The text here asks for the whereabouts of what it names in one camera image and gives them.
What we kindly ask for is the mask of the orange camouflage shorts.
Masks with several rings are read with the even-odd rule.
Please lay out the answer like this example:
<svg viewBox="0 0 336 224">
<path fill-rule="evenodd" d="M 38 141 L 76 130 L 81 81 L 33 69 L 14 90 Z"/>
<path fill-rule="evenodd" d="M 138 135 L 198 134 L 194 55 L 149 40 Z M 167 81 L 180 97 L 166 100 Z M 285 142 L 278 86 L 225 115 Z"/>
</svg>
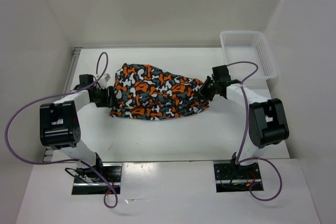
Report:
<svg viewBox="0 0 336 224">
<path fill-rule="evenodd" d="M 202 85 L 152 65 L 124 63 L 115 73 L 110 116 L 157 121 L 199 114 L 209 107 L 199 94 Z"/>
</svg>

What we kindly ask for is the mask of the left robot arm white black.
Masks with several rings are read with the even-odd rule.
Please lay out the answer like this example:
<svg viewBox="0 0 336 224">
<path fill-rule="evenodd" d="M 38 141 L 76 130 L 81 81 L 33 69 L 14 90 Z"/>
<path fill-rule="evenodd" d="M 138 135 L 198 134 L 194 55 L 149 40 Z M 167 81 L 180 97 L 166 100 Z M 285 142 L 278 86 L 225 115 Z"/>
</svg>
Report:
<svg viewBox="0 0 336 224">
<path fill-rule="evenodd" d="M 59 150 L 76 162 L 78 178 L 87 183 L 102 182 L 105 169 L 100 156 L 81 139 L 77 112 L 94 103 L 99 108 L 113 105 L 113 87 L 109 74 L 101 78 L 91 74 L 79 76 L 75 92 L 62 99 L 40 106 L 40 141 L 43 146 Z"/>
</svg>

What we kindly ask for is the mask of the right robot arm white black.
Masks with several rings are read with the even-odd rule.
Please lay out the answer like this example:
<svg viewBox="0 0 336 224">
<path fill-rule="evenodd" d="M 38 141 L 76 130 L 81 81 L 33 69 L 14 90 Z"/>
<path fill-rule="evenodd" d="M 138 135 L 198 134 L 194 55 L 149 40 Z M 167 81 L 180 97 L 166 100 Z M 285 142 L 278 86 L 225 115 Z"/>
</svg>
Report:
<svg viewBox="0 0 336 224">
<path fill-rule="evenodd" d="M 232 79 L 228 67 L 238 64 L 255 67 L 242 80 Z M 245 109 L 245 126 L 239 149 L 232 156 L 230 172 L 235 178 L 243 178 L 249 165 L 261 160 L 264 148 L 278 145 L 289 137 L 289 127 L 280 99 L 269 99 L 245 86 L 245 81 L 257 73 L 259 67 L 250 61 L 238 61 L 213 67 L 213 74 L 207 77 L 199 94 L 213 100 L 215 95 L 230 100 Z"/>
</svg>

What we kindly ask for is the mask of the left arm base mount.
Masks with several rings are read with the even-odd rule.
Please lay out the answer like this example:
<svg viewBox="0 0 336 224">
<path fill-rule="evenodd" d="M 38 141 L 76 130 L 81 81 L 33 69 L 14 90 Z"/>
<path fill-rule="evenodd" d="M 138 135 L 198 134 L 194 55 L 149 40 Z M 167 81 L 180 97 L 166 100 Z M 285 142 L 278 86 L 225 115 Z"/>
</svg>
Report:
<svg viewBox="0 0 336 224">
<path fill-rule="evenodd" d="M 74 179 L 72 195 L 113 194 L 104 180 L 89 168 L 66 167 L 65 172 Z M 98 172 L 114 188 L 117 195 L 120 194 L 122 165 L 103 165 Z"/>
</svg>

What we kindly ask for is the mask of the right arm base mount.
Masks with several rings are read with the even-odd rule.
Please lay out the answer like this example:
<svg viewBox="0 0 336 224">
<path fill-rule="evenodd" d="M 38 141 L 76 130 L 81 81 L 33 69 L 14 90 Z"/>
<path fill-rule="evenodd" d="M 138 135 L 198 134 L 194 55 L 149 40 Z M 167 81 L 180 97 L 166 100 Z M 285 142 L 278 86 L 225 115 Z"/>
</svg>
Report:
<svg viewBox="0 0 336 224">
<path fill-rule="evenodd" d="M 217 193 L 263 191 L 261 174 L 257 163 L 235 166 L 234 163 L 214 163 L 214 176 Z"/>
</svg>

